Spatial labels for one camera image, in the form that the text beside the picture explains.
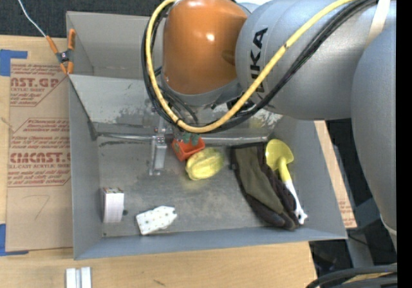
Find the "white dotted block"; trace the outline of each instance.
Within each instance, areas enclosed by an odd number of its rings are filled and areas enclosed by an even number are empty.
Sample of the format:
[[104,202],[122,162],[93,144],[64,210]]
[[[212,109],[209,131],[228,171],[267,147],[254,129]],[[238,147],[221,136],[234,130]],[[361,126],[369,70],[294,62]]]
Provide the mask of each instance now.
[[178,215],[174,207],[160,206],[153,210],[140,213],[136,221],[142,235],[165,229],[176,219]]

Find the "yellow spoon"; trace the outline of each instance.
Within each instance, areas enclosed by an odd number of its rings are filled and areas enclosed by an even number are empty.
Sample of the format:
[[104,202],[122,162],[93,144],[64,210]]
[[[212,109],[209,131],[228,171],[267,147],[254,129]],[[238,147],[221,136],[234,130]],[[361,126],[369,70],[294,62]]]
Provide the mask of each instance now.
[[272,139],[266,146],[265,151],[266,162],[272,170],[279,170],[279,175],[281,180],[285,183],[285,186],[289,189],[291,194],[296,200],[296,210],[295,215],[301,225],[303,225],[304,220],[308,217],[304,213],[299,199],[297,198],[296,190],[290,177],[288,170],[288,164],[294,160],[294,155],[290,148],[279,139]]

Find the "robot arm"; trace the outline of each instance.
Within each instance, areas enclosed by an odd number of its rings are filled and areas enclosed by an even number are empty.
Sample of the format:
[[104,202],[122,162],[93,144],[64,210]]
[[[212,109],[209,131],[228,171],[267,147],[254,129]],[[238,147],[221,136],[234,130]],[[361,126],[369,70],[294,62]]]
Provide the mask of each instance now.
[[[151,62],[156,14],[145,35],[148,91],[171,124],[192,133],[228,129],[261,108],[304,120],[351,118],[360,164],[395,242],[396,1],[386,0],[382,31],[371,41],[381,2],[274,0],[248,12],[229,0],[168,0],[158,8],[171,7],[162,87]],[[175,113],[168,93],[197,109],[236,103],[200,126]],[[252,107],[243,111],[247,101]]]

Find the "orange object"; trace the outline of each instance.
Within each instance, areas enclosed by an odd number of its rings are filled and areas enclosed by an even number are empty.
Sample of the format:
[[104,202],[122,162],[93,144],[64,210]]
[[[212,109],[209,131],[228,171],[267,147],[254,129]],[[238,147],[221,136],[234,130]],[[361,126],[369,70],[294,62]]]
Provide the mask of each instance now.
[[236,78],[234,53],[246,13],[231,0],[180,0],[164,26],[162,69],[170,88],[199,95]]
[[46,39],[49,42],[51,50],[59,59],[60,68],[66,75],[73,73],[74,64],[73,61],[70,60],[70,53],[75,49],[75,37],[76,31],[74,29],[70,29],[68,36],[68,49],[65,52],[59,52],[56,47],[56,44],[53,42],[51,37],[46,36]]
[[180,161],[184,161],[187,160],[191,155],[205,148],[205,142],[201,137],[199,137],[197,145],[193,146],[192,140],[190,140],[188,143],[184,143],[183,141],[177,141],[176,139],[173,139],[172,148],[178,159]]

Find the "gray bin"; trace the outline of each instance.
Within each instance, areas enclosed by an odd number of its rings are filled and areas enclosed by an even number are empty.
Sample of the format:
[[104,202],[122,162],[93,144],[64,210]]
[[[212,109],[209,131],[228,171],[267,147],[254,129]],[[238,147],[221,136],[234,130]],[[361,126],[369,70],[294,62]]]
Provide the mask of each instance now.
[[[166,138],[164,168],[151,174],[159,117],[148,111],[141,80],[140,45],[147,17],[68,12],[77,32],[75,72],[70,75],[71,183],[75,259],[242,247],[346,238],[330,174],[312,121],[266,111],[225,133],[205,137],[207,146],[227,154],[228,146],[278,138],[295,157],[288,165],[308,214],[289,232],[267,226],[249,208],[226,157],[224,168],[207,180],[190,180]],[[161,42],[154,64],[161,62]],[[165,125],[166,136],[170,127]],[[104,224],[101,187],[120,187],[125,214]],[[135,216],[173,206],[177,219],[149,236]]]

